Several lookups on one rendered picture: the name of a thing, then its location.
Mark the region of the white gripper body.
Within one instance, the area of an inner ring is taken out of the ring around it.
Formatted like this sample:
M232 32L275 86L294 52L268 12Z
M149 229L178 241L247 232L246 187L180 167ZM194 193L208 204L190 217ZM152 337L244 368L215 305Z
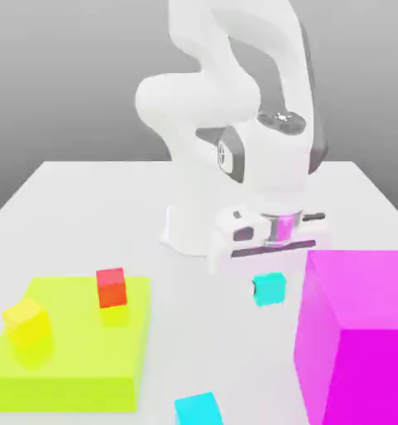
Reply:
M304 266L307 253L331 245L325 222L303 222L285 242L235 242L221 230L210 238L208 269L214 276L255 276L271 272L290 272Z

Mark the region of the small cyan cube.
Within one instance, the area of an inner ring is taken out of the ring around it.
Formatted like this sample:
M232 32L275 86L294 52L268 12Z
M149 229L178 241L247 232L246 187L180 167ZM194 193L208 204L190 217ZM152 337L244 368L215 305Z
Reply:
M282 303L286 294L286 278L281 272L253 278L253 298L258 306Z
M174 401L175 425L224 425L212 392L196 394Z

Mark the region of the small red cube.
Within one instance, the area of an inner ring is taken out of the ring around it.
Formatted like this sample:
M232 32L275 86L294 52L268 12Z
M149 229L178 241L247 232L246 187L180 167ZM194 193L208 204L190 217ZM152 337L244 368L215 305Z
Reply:
M96 281L100 308L127 304L125 275L121 267L97 271Z

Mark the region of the small yellow cube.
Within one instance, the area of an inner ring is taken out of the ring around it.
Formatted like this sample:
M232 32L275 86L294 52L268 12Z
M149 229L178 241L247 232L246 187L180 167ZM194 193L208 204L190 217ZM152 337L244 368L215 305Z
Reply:
M18 347L30 347L51 333L47 309L32 298L6 309L2 317L8 337Z

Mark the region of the large magenta box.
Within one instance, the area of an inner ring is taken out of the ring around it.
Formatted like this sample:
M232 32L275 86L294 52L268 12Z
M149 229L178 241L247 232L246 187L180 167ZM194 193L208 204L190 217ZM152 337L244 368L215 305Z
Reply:
M310 425L398 425L398 250L309 252L294 364Z

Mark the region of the large lime box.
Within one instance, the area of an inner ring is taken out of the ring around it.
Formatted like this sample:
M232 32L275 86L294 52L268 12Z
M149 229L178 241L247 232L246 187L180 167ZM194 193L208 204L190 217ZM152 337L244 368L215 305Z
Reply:
M25 296L51 334L17 349L0 335L0 413L136 411L150 324L150 278L126 279L127 305L99 307L94 277L36 277Z

